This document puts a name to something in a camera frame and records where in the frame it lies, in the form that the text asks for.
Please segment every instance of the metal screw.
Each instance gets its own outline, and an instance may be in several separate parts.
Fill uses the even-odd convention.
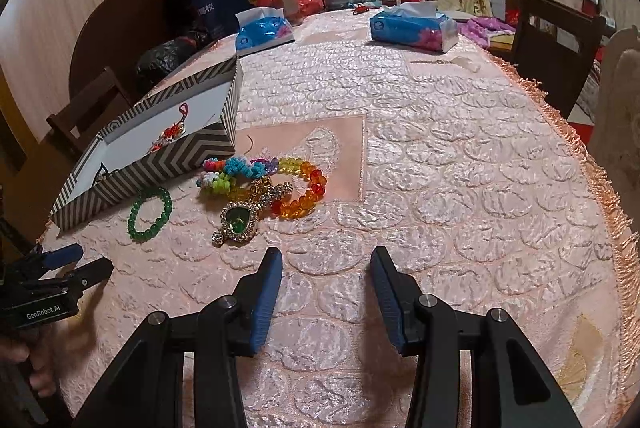
[[[505,322],[509,318],[509,313],[504,309],[491,309],[491,318],[497,322]]]
[[[434,307],[438,303],[438,299],[433,294],[421,294],[418,302],[425,307]]]
[[[231,296],[231,294],[227,294],[226,296],[221,296],[220,298],[218,298],[216,302],[223,309],[231,309],[231,307],[238,303],[238,300],[236,300],[235,297]]]
[[[160,311],[156,311],[154,313],[151,313],[149,315],[149,318],[146,319],[146,321],[148,321],[151,325],[160,325],[162,322],[164,322],[164,317],[165,317],[164,313],[161,313]]]

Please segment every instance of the human hand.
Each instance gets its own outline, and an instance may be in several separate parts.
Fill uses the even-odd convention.
[[[46,336],[41,332],[36,344],[30,349],[24,342],[0,336],[0,360],[11,363],[31,361],[33,373],[29,376],[29,384],[39,397],[49,397],[56,392],[56,381],[53,376],[53,361]]]

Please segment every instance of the tablecloth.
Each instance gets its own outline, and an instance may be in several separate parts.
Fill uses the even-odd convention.
[[[267,217],[246,246],[214,248],[219,208],[191,175],[166,184],[172,216],[144,244],[127,235],[130,202],[66,234],[49,229],[46,248],[79,242],[86,260],[114,263],[81,314],[56,325],[73,412],[149,312],[200,310],[272,245],[285,268],[270,334],[238,362],[248,425],[404,426],[415,361],[388,342],[367,273],[373,247],[386,245],[399,270],[453,307],[508,310],[583,426],[620,417],[637,391],[638,259],[606,175],[513,68],[463,37],[445,55],[371,42],[369,17],[318,15],[295,43],[240,60],[238,149],[253,131],[263,139],[252,153],[318,164],[327,195],[308,217]],[[215,63],[229,43],[195,63]],[[332,180],[342,186],[333,194]],[[160,207],[144,204],[139,217],[149,223]],[[463,355],[460,426],[469,373]]]

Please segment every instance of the purple cloth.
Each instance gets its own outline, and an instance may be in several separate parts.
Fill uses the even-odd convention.
[[[488,49],[490,46],[490,34],[495,31],[515,33],[516,30],[510,25],[501,22],[496,17],[482,16],[472,18],[468,22],[460,24],[458,31],[482,48]]]

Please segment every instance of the open box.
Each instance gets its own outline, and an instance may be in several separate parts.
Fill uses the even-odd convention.
[[[236,151],[236,113],[242,69],[231,58],[167,87],[105,126],[74,166],[56,199],[51,218],[61,231],[156,186],[199,168],[209,157]],[[184,135],[147,154],[162,131],[179,121],[187,103]],[[94,184],[104,164],[110,172]]]

